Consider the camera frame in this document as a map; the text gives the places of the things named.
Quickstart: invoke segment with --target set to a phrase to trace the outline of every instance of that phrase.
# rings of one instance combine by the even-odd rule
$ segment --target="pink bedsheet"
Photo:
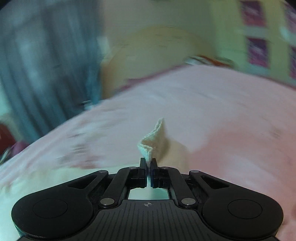
[[[0,187],[40,169],[136,163],[137,142],[161,117],[190,169],[274,198],[277,237],[296,240],[296,92],[228,69],[185,67],[103,101],[1,166]]]

